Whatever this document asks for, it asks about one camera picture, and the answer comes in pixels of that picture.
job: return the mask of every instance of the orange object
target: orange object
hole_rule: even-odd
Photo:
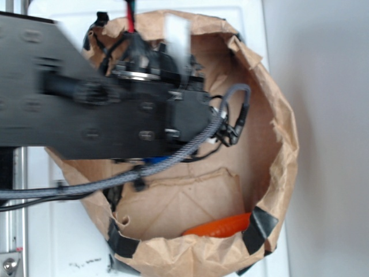
[[[244,231],[250,224],[251,212],[215,220],[197,227],[188,229],[182,235],[198,235],[200,237],[227,238],[237,232]]]

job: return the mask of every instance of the blue component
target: blue component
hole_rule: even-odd
[[[145,158],[143,159],[143,161],[145,163],[149,163],[149,164],[156,164],[156,163],[160,163],[164,160],[166,160],[168,158],[168,156],[164,156],[164,157],[153,157],[153,158]]]

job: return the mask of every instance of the brown paper bag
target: brown paper bag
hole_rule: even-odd
[[[134,193],[126,185],[114,214],[102,192],[82,202],[115,252],[115,258],[142,276],[224,276],[247,268],[276,248],[297,173],[299,145],[295,117],[260,63],[261,57],[239,40],[236,30],[225,20],[162,10],[137,15],[137,31],[145,40],[157,44],[163,39],[167,13],[191,20],[191,52],[204,66],[206,91],[212,95],[224,94],[235,83],[246,83],[251,87],[245,130],[233,147],[224,147],[201,162],[179,164],[147,178],[149,189],[146,192]],[[125,18],[109,21],[104,28],[94,27],[89,35],[91,50],[85,53],[86,57],[97,66],[104,54],[98,48],[94,34],[109,48],[125,28]],[[120,57],[125,47],[125,44],[118,47],[113,52],[113,59]],[[231,99],[231,121],[238,116],[241,102],[241,94]],[[202,146],[200,154],[211,148],[211,145]],[[107,178],[131,168],[129,164],[113,164],[109,160],[71,161],[51,155],[71,185]],[[190,197],[177,197],[180,204],[165,208],[170,203],[167,196],[183,193],[181,186],[187,185],[208,191],[209,198],[202,201],[204,192],[190,194]],[[224,196],[223,201],[221,195],[211,193],[212,189],[220,188],[228,188],[224,191],[229,197]],[[238,190],[242,191],[242,199],[238,198]],[[165,198],[165,205],[153,204],[162,198]],[[147,206],[138,209],[140,205],[135,205],[136,201]],[[190,201],[194,218],[186,216],[191,211]],[[244,211],[253,212],[249,228],[229,238],[177,237],[184,231],[182,229],[192,224]],[[178,222],[173,224],[173,218],[182,221],[181,226]]]

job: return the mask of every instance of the red wire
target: red wire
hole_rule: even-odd
[[[128,19],[128,32],[133,33],[134,32],[134,23],[133,23],[132,11],[131,11],[131,7],[129,5],[129,2],[127,2],[127,19]]]

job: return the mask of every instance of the gray wall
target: gray wall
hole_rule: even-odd
[[[369,276],[369,1],[263,5],[270,71],[301,145],[291,276]]]

